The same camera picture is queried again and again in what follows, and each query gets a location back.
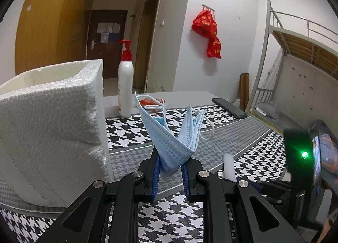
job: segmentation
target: face mask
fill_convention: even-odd
[[[145,109],[142,108],[139,99],[144,98],[152,99],[157,105],[147,105]],[[135,100],[143,124],[161,158],[161,174],[165,178],[172,177],[180,166],[196,151],[204,118],[211,124],[212,135],[208,139],[205,139],[201,135],[202,139],[210,140],[214,136],[214,125],[205,117],[207,110],[194,110],[190,103],[183,119],[180,133],[175,137],[167,125],[165,104],[162,104],[149,95],[141,94],[137,96],[136,93]],[[153,117],[147,112],[147,110],[156,109],[163,110],[163,117]]]

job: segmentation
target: red bottle cap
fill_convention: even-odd
[[[131,41],[130,40],[120,40],[119,43],[124,43],[126,45],[126,50],[121,54],[121,61],[131,61],[132,52],[129,50]]]

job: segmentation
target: white wall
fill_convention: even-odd
[[[338,136],[338,81],[326,72],[286,56],[274,101],[301,126],[307,127],[310,122],[322,119]]]
[[[208,40],[191,30],[202,4],[215,9],[221,58],[207,58]],[[239,77],[249,69],[258,0],[188,0],[174,91],[209,91],[233,101]]]
[[[130,17],[134,14],[136,0],[94,0],[93,10],[123,10],[128,11],[126,26],[124,30],[124,40],[129,40],[131,23],[133,18]]]
[[[135,11],[137,17],[132,38],[134,58],[145,1],[138,0]],[[188,0],[160,0],[148,72],[148,92],[173,91],[187,2]]]
[[[15,41],[25,0],[14,0],[0,23],[0,85],[15,76]]]
[[[258,65],[262,54],[265,21],[266,21],[266,1],[267,0],[259,0],[258,5],[256,39],[249,68],[250,90],[252,89],[253,83],[255,81]],[[307,18],[309,20],[322,24],[323,26],[326,26],[327,28],[330,28],[331,30],[338,33],[338,18],[336,17],[335,13],[333,12],[332,8],[330,7],[329,3],[326,0],[270,0],[270,1],[271,6],[275,11],[285,12]],[[285,15],[279,16],[284,28],[307,35],[306,21]],[[338,41],[338,38],[335,37],[332,33],[323,29],[319,29],[319,27],[316,25],[312,25],[310,26],[310,28],[318,32],[321,32]],[[316,33],[310,33],[310,37],[338,51],[338,46],[332,41],[329,41],[328,39]],[[263,83],[267,77],[267,73],[271,69],[274,61],[276,60],[279,50],[280,46],[278,45],[274,37],[270,35],[264,69],[259,85],[260,87],[263,87]]]

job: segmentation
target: white foam box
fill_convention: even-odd
[[[67,207],[112,182],[102,60],[21,73],[0,86],[0,175],[23,200]]]

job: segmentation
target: bed post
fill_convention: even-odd
[[[252,106],[252,102],[254,101],[255,94],[256,94],[256,91],[257,91],[257,88],[258,88],[259,81],[261,79],[262,71],[263,71],[263,66],[264,66],[264,61],[265,61],[265,56],[266,56],[266,50],[268,49],[268,41],[269,41],[269,28],[270,28],[270,22],[271,22],[271,12],[270,11],[271,11],[271,2],[270,2],[270,0],[267,0],[266,24],[265,24],[265,34],[264,34],[264,42],[263,42],[261,61],[259,62],[256,80],[253,84],[253,88],[252,88],[251,95],[250,95],[250,98],[249,98],[249,103],[246,106],[245,112],[249,112],[249,110]]]
[[[269,99],[269,102],[271,100],[273,100],[273,97],[275,95],[275,92],[276,92],[276,89],[277,89],[277,85],[278,85],[278,82],[279,82],[279,78],[281,76],[281,72],[282,72],[282,68],[283,68],[284,58],[285,58],[286,55],[287,55],[287,52],[283,49],[281,61],[279,62],[277,78],[276,78],[276,81],[275,81],[275,85],[273,86],[273,94],[271,95],[271,97]]]

